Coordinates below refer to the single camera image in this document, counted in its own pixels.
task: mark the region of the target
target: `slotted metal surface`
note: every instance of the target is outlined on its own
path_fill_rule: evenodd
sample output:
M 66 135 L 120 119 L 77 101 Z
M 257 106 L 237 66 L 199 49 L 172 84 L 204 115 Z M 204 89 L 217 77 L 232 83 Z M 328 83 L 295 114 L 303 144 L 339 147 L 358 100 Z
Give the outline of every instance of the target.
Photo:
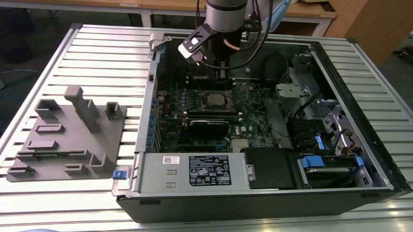
M 80 85 L 94 104 L 118 102 L 128 107 L 117 165 L 132 164 L 149 58 L 152 31 L 189 33 L 188 30 L 142 29 L 82 25 L 72 30 L 66 43 L 44 71 L 38 92 L 26 105 L 26 113 L 14 120 L 15 133 L 7 137 L 0 156 L 0 231 L 50 229 L 57 231 L 165 230 L 173 231 L 411 231 L 413 195 L 386 203 L 362 206 L 339 216 L 219 221 L 201 224 L 137 224 L 114 203 L 113 181 L 76 180 L 9 183 L 7 167 L 31 128 L 38 99 L 66 103 L 64 89 Z M 406 108 L 380 74 L 356 46 L 344 39 L 275 36 L 271 38 L 316 40 L 330 56 L 354 98 L 382 139 L 388 153 L 413 183 L 413 123 Z M 117 184 L 128 187 L 126 181 Z

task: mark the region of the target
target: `sticker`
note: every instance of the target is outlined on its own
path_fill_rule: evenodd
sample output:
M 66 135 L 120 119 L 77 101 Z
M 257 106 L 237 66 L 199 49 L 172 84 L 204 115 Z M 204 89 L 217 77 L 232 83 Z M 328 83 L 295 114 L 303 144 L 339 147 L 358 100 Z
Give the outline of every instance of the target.
M 137 7 L 137 4 L 124 4 L 124 3 L 121 3 L 121 4 L 118 4 L 120 6 L 126 6 L 126 7 Z
M 189 156 L 188 183 L 192 186 L 231 185 L 227 156 Z
M 179 164 L 179 156 L 162 156 L 162 164 Z

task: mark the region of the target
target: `motherboard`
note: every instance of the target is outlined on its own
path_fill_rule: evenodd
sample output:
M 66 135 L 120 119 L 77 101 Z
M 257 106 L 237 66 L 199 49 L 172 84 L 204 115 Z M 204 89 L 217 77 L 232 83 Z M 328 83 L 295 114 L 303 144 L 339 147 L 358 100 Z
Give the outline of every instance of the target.
M 239 152 L 244 147 L 273 147 L 263 103 L 272 89 L 232 81 L 228 90 L 207 90 L 197 82 L 165 81 L 158 85 L 161 152 Z

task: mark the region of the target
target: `gray cylinder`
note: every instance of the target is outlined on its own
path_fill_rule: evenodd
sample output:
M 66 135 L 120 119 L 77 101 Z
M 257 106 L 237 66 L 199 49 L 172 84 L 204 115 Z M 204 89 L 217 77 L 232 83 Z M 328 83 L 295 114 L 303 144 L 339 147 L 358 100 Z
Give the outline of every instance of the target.
M 205 23 L 219 32 L 236 31 L 244 25 L 247 0 L 208 0 Z

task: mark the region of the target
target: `copper pipe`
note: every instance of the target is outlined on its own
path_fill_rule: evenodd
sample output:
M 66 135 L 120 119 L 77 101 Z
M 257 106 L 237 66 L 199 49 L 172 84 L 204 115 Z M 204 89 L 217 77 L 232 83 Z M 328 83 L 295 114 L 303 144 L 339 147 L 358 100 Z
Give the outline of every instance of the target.
M 225 44 L 225 46 L 229 48 L 229 49 L 232 49 L 233 51 L 236 51 L 236 52 L 239 52 L 239 47 L 236 47 L 235 45 L 232 45 L 228 41 L 227 41 L 227 39 L 224 38 L 224 44 Z

